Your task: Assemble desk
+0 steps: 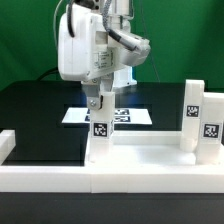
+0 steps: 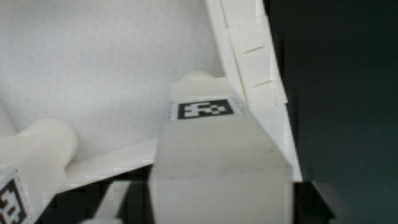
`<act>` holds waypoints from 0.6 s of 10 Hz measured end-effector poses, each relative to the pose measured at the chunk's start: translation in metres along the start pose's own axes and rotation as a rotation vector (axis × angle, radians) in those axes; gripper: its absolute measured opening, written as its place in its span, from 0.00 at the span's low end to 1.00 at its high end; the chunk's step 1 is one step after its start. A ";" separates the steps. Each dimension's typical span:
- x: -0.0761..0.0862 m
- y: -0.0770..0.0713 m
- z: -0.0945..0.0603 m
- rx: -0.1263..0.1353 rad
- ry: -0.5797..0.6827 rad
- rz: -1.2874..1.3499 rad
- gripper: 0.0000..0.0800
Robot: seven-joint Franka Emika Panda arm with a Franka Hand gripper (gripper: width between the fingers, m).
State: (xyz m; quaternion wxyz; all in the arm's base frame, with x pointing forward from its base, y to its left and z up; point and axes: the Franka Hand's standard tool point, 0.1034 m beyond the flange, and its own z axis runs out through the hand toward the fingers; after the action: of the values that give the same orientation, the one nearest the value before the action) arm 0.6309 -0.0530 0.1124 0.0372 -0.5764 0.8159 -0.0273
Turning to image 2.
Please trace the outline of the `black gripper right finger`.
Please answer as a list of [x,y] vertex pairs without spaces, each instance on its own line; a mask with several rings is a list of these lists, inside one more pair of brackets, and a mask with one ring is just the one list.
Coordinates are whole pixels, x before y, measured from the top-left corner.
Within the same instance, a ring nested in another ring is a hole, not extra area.
[[362,224],[335,189],[321,182],[295,183],[293,224]]

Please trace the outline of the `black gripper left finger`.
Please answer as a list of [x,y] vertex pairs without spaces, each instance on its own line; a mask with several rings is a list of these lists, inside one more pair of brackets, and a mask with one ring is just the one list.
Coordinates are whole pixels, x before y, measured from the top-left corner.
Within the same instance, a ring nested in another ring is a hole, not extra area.
[[110,183],[94,215],[78,224],[145,224],[144,182]]

